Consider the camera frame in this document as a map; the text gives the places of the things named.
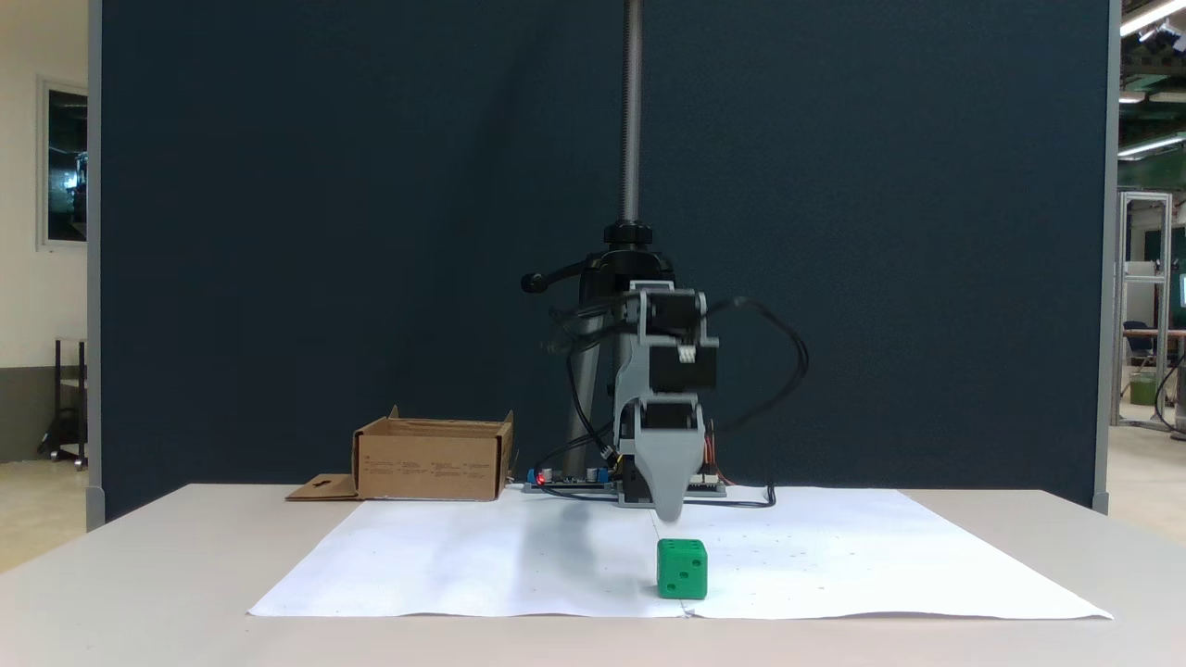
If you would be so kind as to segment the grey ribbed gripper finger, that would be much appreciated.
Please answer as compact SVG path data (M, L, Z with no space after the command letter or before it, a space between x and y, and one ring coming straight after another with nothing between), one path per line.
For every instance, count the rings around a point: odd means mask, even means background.
M648 482L659 521L680 520L687 488L702 459L702 428L640 428L636 436L636 465Z

